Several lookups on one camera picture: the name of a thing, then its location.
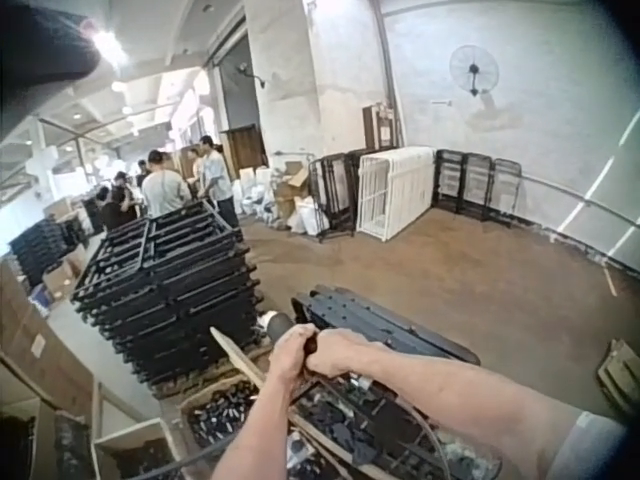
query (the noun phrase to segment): warehouse floor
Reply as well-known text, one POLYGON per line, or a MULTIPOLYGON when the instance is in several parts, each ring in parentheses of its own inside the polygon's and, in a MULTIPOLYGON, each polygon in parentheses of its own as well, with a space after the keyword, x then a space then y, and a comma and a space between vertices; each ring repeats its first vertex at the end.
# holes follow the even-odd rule
MULTIPOLYGON (((491 370, 612 414, 594 372, 611 339, 637 338, 640 312, 640 282, 615 269, 612 290, 581 253, 439 210, 386 244, 365 235, 318 244, 259 223, 244 233, 265 306, 290 311, 291 296, 318 283, 348 287, 466 345, 491 370)), ((157 415, 146 388, 68 302, 49 322, 108 387, 157 415)))

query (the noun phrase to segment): concrete pillar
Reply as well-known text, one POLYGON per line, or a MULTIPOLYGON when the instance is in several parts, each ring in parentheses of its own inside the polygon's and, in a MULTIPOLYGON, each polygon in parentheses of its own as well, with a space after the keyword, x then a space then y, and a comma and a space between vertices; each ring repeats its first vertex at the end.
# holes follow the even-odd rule
POLYGON ((244 0, 244 8, 254 73, 266 80, 257 95, 270 164, 364 147, 362 108, 386 102, 369 0, 244 0))
POLYGON ((29 140, 31 140, 31 158, 25 163, 28 174, 38 179, 38 191, 43 201, 50 201, 56 197, 51 169, 58 160, 58 149, 47 148, 44 127, 37 118, 29 120, 29 140))

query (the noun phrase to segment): man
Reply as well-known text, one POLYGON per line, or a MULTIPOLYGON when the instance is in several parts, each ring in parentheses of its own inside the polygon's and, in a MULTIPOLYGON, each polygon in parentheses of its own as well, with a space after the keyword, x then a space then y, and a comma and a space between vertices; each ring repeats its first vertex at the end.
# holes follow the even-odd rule
POLYGON ((187 182, 179 173, 165 168, 165 157, 162 152, 149 152, 149 171, 142 182, 142 196, 152 217, 182 208, 191 199, 187 182))
POLYGON ((144 160, 138 160, 138 168, 140 169, 140 173, 136 175, 136 185, 142 189, 142 182, 144 182, 144 179, 147 178, 151 172, 147 167, 147 162, 144 160))
POLYGON ((524 478, 596 478, 625 429, 475 365, 394 352, 349 330, 298 325, 275 345, 264 388, 212 480, 285 480, 287 409, 303 365, 382 383, 445 429, 493 447, 524 478))
POLYGON ((131 214, 132 201, 129 193, 122 187, 101 187, 96 195, 100 206, 100 218, 107 232, 115 230, 138 218, 135 209, 131 214))
POLYGON ((209 135, 200 139, 200 150, 204 157, 198 197, 211 198, 218 204, 218 211, 222 219, 231 228, 238 228, 240 223, 233 204, 233 190, 231 190, 231 181, 224 157, 216 150, 213 139, 209 135))
POLYGON ((111 198, 113 201, 118 204, 122 204, 125 197, 129 199, 127 201, 129 209, 124 212, 126 223, 136 220, 138 218, 138 211, 136 210, 136 201, 135 196, 133 195, 133 190, 131 190, 131 186, 129 186, 129 176, 125 172, 120 171, 116 173, 113 183, 115 185, 111 191, 111 198))

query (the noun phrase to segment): white shirt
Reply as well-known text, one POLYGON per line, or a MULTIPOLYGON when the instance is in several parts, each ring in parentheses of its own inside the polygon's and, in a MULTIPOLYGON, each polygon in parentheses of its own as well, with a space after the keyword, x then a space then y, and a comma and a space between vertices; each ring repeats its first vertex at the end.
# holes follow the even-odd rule
POLYGON ((227 172, 224 157, 213 150, 202 160, 202 188, 206 188, 212 179, 216 179, 211 188, 211 199, 220 201, 233 197, 231 180, 229 180, 229 172, 227 172))
POLYGON ((184 207, 191 199, 191 192, 180 174, 173 170, 160 170, 144 179, 142 196, 151 216, 159 217, 184 207))

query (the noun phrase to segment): black sleeve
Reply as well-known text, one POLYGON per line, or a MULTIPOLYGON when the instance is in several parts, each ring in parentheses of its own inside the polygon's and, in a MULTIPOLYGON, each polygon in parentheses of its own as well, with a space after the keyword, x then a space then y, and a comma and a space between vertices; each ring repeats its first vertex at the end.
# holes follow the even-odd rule
POLYGON ((115 230, 122 225, 122 212, 120 211, 120 205, 116 203, 106 203, 100 210, 100 216, 107 231, 115 230))

